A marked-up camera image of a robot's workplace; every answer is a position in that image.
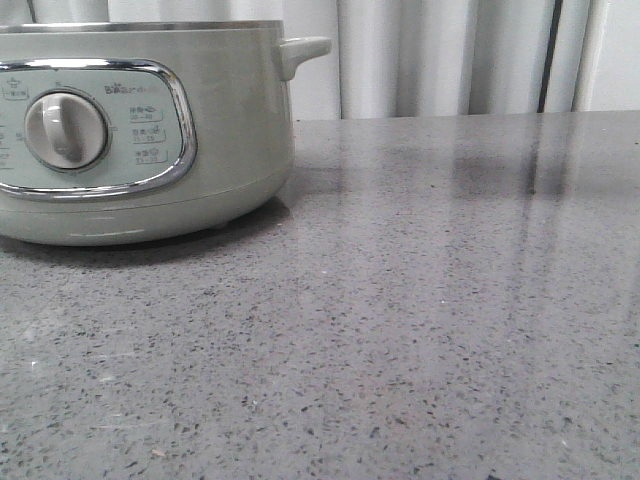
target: control panel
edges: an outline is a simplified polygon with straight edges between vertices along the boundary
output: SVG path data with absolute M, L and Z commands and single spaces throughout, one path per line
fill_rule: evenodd
M 0 190 L 34 200 L 134 193 L 195 158 L 186 94 L 157 63 L 0 63 Z

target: side handle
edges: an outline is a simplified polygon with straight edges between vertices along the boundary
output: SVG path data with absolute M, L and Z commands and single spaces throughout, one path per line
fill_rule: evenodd
M 331 51 L 331 39 L 326 37 L 303 37 L 283 40 L 278 45 L 280 59 L 280 78 L 283 82 L 291 80 L 298 65 L 312 58 L 321 57 Z

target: control knob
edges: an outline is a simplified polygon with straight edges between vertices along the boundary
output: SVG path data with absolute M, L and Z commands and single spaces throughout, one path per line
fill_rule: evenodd
M 75 93 L 40 97 L 27 111 L 24 129 L 31 153 L 54 168 L 89 165 L 107 144 L 107 125 L 100 110 Z

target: quartz countertop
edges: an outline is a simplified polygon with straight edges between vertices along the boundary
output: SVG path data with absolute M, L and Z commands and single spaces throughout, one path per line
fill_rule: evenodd
M 225 229 L 0 239 L 0 478 L 639 478 L 640 112 L 294 130 Z

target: brand logo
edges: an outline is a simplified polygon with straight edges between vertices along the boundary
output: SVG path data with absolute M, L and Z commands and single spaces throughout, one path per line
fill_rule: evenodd
M 155 87 L 143 87 L 142 85 L 130 87 L 122 85 L 121 83 L 114 82 L 111 85 L 105 85 L 104 91 L 107 95 L 131 95 L 135 93 L 154 93 L 157 91 Z

